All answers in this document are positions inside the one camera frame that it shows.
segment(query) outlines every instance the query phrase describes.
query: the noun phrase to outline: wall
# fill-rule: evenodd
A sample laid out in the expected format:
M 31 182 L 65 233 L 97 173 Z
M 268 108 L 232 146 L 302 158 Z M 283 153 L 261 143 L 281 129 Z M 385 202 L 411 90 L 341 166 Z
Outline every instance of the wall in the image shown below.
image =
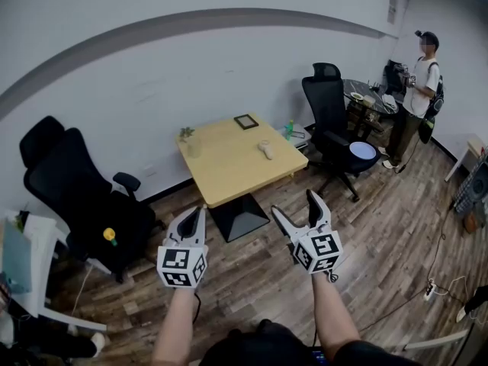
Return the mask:
M 488 0 L 409 0 L 393 60 L 413 67 L 420 56 L 415 30 L 432 31 L 446 86 L 433 137 L 458 157 L 478 135 L 488 144 Z
M 9 1 L 13 4 L 30 0 Z M 46 0 L 34 0 L 25 9 L 31 14 L 39 1 Z M 114 1 L 106 0 L 104 11 L 99 6 L 103 0 L 62 0 L 59 4 L 47 1 L 52 17 L 43 16 L 42 26 L 37 23 L 40 16 L 36 17 L 35 24 L 29 23 L 29 16 L 20 5 L 18 20 L 22 23 L 8 19 L 11 42 L 6 43 L 8 50 L 0 53 L 10 61 L 15 74 L 2 76 L 4 86 L 49 55 L 73 42 L 83 41 L 87 34 L 125 23 L 128 19 L 120 19 L 125 15 L 130 20 L 138 19 L 131 16 L 135 0 L 124 0 L 128 9 L 111 6 Z M 158 6 L 163 1 L 142 0 L 138 8 Z M 215 8 L 218 1 L 204 0 L 201 8 L 204 3 Z M 227 5 L 232 2 L 232 5 L 252 6 L 253 9 L 267 5 L 266 9 L 277 11 L 257 10 L 256 15 L 254 11 L 245 11 L 238 16 L 235 13 L 226 16 L 227 11 L 223 10 L 218 19 L 227 25 L 212 30 L 208 30 L 212 26 L 206 27 L 205 23 L 215 18 L 186 18 L 183 29 L 180 21 L 166 23 L 165 31 L 167 27 L 177 27 L 179 32 L 169 30 L 172 36 L 148 36 L 145 43 L 109 49 L 90 63 L 67 69 L 66 74 L 56 77 L 49 85 L 40 85 L 35 93 L 17 104 L 0 120 L 0 207 L 22 208 L 28 202 L 32 211 L 46 210 L 22 185 L 25 168 L 18 143 L 48 114 L 66 127 L 78 127 L 82 131 L 91 157 L 105 178 L 111 180 L 118 171 L 140 178 L 142 186 L 136 195 L 144 199 L 189 178 L 174 143 L 180 127 L 198 126 L 250 111 L 275 127 L 283 126 L 290 118 L 310 124 L 313 116 L 300 81 L 312 74 L 311 64 L 329 61 L 338 65 L 346 78 L 379 80 L 396 42 L 385 33 L 394 34 L 400 29 L 400 18 L 396 21 L 396 30 L 386 25 L 388 0 L 276 0 L 273 5 L 270 1 L 274 0 L 225 1 Z M 93 5 L 99 14 L 95 14 Z M 405 0 L 400 0 L 400 10 L 404 5 Z M 63 7 L 63 10 L 58 12 L 55 7 Z M 83 13 L 82 8 L 91 14 Z M 297 15 L 291 8 L 309 10 L 315 16 Z M 319 8 L 323 11 L 317 17 Z M 63 19 L 61 11 L 71 21 Z M 0 14 L 0 21 L 5 23 L 5 20 L 5 15 Z M 92 21 L 111 24 L 88 31 L 88 27 L 94 25 Z M 72 31 L 79 31 L 76 37 L 71 38 L 71 33 L 63 28 L 68 25 Z M 39 40 L 40 49 L 50 46 L 39 54 L 31 49 L 26 37 L 21 37 L 38 33 L 46 38 Z M 17 39 L 22 44 L 20 49 L 13 42 Z M 19 57 L 21 67 L 17 68 L 17 62 L 8 56 L 19 50 L 25 52 L 28 62 Z M 77 59 L 84 57 L 85 51 L 79 51 Z M 46 74 L 36 75 L 34 81 L 42 82 Z

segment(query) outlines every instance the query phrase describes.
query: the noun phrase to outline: yellow object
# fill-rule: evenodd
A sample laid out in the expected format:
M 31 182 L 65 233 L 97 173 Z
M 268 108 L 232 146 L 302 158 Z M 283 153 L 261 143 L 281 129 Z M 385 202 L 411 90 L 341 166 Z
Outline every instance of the yellow object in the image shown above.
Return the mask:
M 243 130 L 234 119 L 228 119 L 197 127 L 194 135 L 201 141 L 201 155 L 196 159 L 188 156 L 185 145 L 176 137 L 176 144 L 210 208 L 307 166 L 308 159 L 278 131 L 256 114 L 249 115 L 259 126 Z M 273 150 L 271 161 L 258 149 L 263 140 L 268 140 Z
M 104 239 L 111 242 L 113 246 L 117 245 L 117 241 L 115 240 L 115 231 L 112 228 L 107 228 L 104 230 Z

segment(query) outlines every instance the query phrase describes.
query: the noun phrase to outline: headrest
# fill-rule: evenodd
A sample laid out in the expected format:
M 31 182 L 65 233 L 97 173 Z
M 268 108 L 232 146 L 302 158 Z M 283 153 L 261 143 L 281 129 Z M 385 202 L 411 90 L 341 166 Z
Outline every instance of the headrest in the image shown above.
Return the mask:
M 314 63 L 312 66 L 315 82 L 334 82 L 341 79 L 341 71 L 334 64 Z
M 22 161 L 34 167 L 63 137 L 64 127 L 53 117 L 45 117 L 21 141 Z

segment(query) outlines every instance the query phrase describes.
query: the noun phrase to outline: wooden floor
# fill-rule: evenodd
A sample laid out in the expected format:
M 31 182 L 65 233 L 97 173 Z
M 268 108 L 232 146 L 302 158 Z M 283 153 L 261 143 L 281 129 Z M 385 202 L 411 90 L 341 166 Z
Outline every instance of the wooden floor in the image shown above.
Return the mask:
M 353 203 L 348 189 L 332 180 L 324 201 L 332 211 L 332 228 L 339 231 L 344 255 L 336 286 L 359 329 L 390 312 L 426 285 L 441 225 L 451 197 L 461 183 L 455 175 L 444 182 L 453 162 L 433 143 L 419 144 L 406 170 L 395 175 L 379 162 L 354 180 L 361 195 Z M 317 190 L 329 177 L 317 169 L 297 172 L 254 193 L 266 213 L 278 205 L 296 223 L 307 220 L 305 190 Z M 169 223 L 184 209 L 203 204 L 196 186 L 180 190 L 152 204 L 158 218 Z M 446 240 L 441 241 L 431 277 L 443 287 L 467 276 L 467 291 L 488 283 L 486 230 L 467 235 L 460 220 L 449 213 Z M 156 257 L 164 235 L 150 240 L 148 252 Z M 306 344 L 314 334 L 310 276 L 293 265 L 283 237 L 271 221 L 259 230 L 225 243 L 207 215 L 209 268 L 198 289 L 202 299 L 194 326 L 191 359 L 199 359 L 233 328 L 251 329 L 269 318 L 289 327 Z M 49 294 L 53 307 L 71 313 L 87 268 L 73 260 L 57 263 L 51 271 Z M 467 299 L 464 280 L 451 291 Z M 108 324 L 109 345 L 95 360 L 76 364 L 148 364 L 153 343 L 169 305 L 172 291 L 162 286 L 154 266 L 146 260 L 133 264 L 124 284 L 93 270 L 79 299 L 76 316 Z M 404 352 L 407 342 L 434 339 L 466 329 L 455 323 L 461 304 L 450 297 L 422 294 L 370 329 L 363 339 L 422 364 L 447 365 L 456 345 Z M 480 319 L 486 319 L 486 305 Z

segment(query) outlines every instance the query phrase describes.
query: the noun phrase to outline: small plant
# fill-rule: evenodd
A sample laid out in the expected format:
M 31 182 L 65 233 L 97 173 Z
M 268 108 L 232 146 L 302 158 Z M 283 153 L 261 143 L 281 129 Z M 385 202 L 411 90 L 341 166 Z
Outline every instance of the small plant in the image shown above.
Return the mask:
M 182 127 L 180 130 L 180 141 L 186 143 L 186 139 L 193 136 L 194 131 L 195 129 L 192 129 L 191 127 Z

